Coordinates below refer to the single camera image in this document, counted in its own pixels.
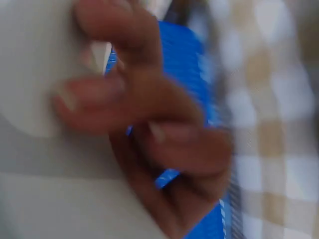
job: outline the blue plastic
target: blue plastic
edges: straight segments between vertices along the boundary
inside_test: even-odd
[[[204,54],[202,43],[188,28],[166,22],[159,22],[164,71],[171,75],[178,84],[183,86],[190,95],[203,108],[206,123],[217,119],[217,112],[211,107],[211,86],[202,79],[200,57]],[[109,71],[116,62],[115,52],[112,51],[108,64]],[[164,187],[175,178],[178,172],[167,170],[157,180],[158,187]],[[193,230],[186,239],[223,239],[223,224],[220,205],[208,214]]]

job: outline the plaid fabric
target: plaid fabric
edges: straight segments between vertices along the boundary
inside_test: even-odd
[[[318,0],[207,0],[234,136],[233,239],[319,239]]]

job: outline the finger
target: finger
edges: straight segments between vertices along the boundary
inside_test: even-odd
[[[106,87],[103,77],[74,79],[67,84],[77,87],[64,86],[63,90],[56,92],[54,108],[67,126],[86,133],[107,133],[160,119],[203,124],[201,110],[182,88],[163,76],[154,75],[152,71],[131,71],[129,74],[128,78],[123,79],[125,86],[121,94],[109,94],[107,87],[112,86]],[[92,92],[94,94],[90,99],[88,96]],[[68,108],[68,99],[72,99],[77,107]],[[95,107],[81,107],[93,102]]]
[[[157,128],[143,143],[161,167],[188,175],[211,175],[229,167],[232,150],[225,131],[176,123],[157,123]]]
[[[110,134],[110,142],[119,166],[141,203],[164,233],[172,239],[180,238],[181,226],[173,206],[162,191],[155,187],[153,178],[144,165],[139,163],[129,138],[124,134],[113,133]]]
[[[163,192],[183,225],[183,235],[213,210],[227,189],[228,178],[228,171],[203,179],[179,175],[164,187]]]
[[[128,138],[111,134],[110,141],[129,184],[159,227],[172,239],[186,235],[214,208],[226,188],[228,169],[207,177],[181,175],[162,191],[158,190],[151,174],[139,163]]]
[[[78,0],[75,16],[89,38],[111,42],[125,63],[162,65],[158,22],[136,1]]]

